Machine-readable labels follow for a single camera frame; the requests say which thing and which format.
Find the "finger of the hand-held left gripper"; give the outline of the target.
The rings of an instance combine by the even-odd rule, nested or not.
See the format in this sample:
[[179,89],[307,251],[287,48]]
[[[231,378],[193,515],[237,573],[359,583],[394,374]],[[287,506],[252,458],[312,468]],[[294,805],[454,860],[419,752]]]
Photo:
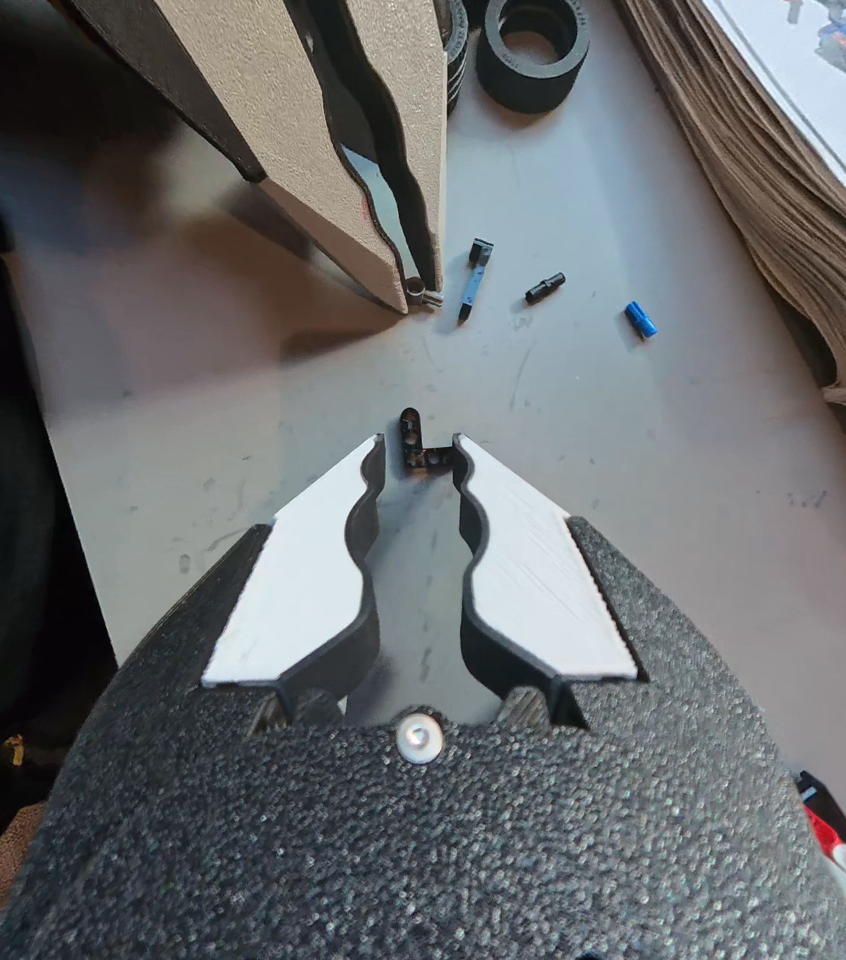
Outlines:
[[285,3],[159,7],[261,164],[262,191],[355,282],[407,313],[396,256],[334,147],[321,86]]
[[403,227],[419,276],[441,293],[446,214],[447,70],[430,1],[350,1],[348,12],[396,126],[397,171],[408,174],[412,212]]

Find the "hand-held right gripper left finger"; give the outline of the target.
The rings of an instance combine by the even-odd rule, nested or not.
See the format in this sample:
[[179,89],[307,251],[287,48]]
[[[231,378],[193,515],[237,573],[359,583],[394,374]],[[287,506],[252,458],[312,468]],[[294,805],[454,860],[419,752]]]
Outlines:
[[367,556],[380,534],[387,455],[374,434],[278,510],[200,685],[348,698],[381,634]]

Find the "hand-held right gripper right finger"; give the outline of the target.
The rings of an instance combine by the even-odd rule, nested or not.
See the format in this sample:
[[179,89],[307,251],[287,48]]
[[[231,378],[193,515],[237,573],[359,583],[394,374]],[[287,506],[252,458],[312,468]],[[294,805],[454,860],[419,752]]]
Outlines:
[[464,571],[460,647],[502,700],[518,688],[558,706],[571,685],[638,679],[638,664],[570,515],[463,433],[453,436]]

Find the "black thin toy liftarm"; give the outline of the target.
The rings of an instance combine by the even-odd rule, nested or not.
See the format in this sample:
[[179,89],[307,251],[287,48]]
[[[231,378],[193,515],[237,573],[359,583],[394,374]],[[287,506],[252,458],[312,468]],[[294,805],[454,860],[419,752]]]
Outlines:
[[481,238],[475,238],[468,256],[470,274],[467,280],[457,323],[462,325],[472,314],[477,294],[486,273],[486,267],[494,249],[494,244]]

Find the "black angled toy beam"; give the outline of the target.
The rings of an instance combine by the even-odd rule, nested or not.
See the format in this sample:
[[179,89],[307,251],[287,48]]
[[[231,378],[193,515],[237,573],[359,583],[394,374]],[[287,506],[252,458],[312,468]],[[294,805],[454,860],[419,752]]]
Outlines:
[[406,407],[399,416],[400,450],[407,477],[447,474],[453,468],[452,445],[433,446],[424,442],[419,411]]

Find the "grey desk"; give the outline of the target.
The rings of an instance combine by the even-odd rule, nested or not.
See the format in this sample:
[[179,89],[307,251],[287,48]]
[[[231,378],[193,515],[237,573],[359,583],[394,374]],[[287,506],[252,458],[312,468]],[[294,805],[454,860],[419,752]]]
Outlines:
[[[51,6],[9,4],[46,135],[0,176],[49,433],[117,655],[252,523],[370,434],[384,654],[359,706],[489,706],[459,658],[469,555],[395,417],[461,431],[592,522],[692,618],[789,763],[846,794],[846,438],[620,18],[559,112],[470,80],[450,128],[446,304],[399,318]],[[475,238],[492,242],[457,323]],[[525,292],[562,272],[536,305]],[[635,301],[658,333],[642,340]]]

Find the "open instruction booklet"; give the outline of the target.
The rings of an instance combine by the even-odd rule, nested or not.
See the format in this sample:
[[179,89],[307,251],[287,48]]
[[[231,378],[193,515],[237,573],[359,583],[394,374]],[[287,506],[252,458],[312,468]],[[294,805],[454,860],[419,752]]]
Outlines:
[[846,408],[846,2],[624,1],[621,19]]

